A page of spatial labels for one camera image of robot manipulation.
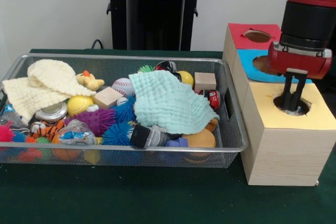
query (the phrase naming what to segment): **green spiky ball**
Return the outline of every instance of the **green spiky ball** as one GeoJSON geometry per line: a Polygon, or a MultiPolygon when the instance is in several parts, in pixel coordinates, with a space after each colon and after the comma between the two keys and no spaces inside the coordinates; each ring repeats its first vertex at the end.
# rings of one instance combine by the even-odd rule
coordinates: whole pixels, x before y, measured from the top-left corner
{"type": "Polygon", "coordinates": [[[154,71],[154,68],[152,66],[149,66],[149,65],[142,66],[139,69],[139,72],[143,72],[143,73],[153,72],[153,71],[154,71]]]}
{"type": "MultiPolygon", "coordinates": [[[[46,137],[39,137],[37,140],[38,144],[50,144],[48,138],[46,137]]],[[[52,156],[51,149],[49,148],[40,148],[39,149],[42,152],[42,158],[39,160],[43,163],[43,161],[47,161],[52,156]]]]}

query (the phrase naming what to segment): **mint green cloth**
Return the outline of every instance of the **mint green cloth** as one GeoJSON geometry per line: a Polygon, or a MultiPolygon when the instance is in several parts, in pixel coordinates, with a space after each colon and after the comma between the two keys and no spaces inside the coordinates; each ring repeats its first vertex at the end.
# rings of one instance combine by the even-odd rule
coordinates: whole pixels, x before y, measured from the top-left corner
{"type": "Polygon", "coordinates": [[[196,134],[219,116],[209,101],[168,71],[131,74],[136,94],[134,111],[143,126],[157,125],[172,134],[196,134]]]}

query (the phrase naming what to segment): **red lid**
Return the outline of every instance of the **red lid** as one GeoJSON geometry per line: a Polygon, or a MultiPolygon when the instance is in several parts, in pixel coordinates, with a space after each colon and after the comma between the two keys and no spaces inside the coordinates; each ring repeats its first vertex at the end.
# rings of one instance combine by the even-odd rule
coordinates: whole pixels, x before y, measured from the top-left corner
{"type": "Polygon", "coordinates": [[[273,41],[279,41],[281,30],[274,24],[228,24],[236,49],[268,50],[273,41]]]}

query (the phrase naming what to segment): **black stand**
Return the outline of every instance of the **black stand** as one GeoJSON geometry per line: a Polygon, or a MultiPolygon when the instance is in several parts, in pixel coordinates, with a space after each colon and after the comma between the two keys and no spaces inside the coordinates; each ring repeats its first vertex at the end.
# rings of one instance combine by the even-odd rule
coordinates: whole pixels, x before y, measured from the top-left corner
{"type": "Polygon", "coordinates": [[[197,0],[111,0],[114,49],[190,50],[197,0]]]}

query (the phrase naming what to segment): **purple spiky ball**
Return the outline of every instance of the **purple spiky ball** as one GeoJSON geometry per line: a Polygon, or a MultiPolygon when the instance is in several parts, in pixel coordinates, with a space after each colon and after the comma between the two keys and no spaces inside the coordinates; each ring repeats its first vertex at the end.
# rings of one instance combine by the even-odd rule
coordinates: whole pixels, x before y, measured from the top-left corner
{"type": "Polygon", "coordinates": [[[99,109],[94,112],[83,111],[71,118],[67,118],[65,124],[68,125],[73,119],[86,123],[95,136],[102,136],[116,122],[114,109],[99,109]]]}

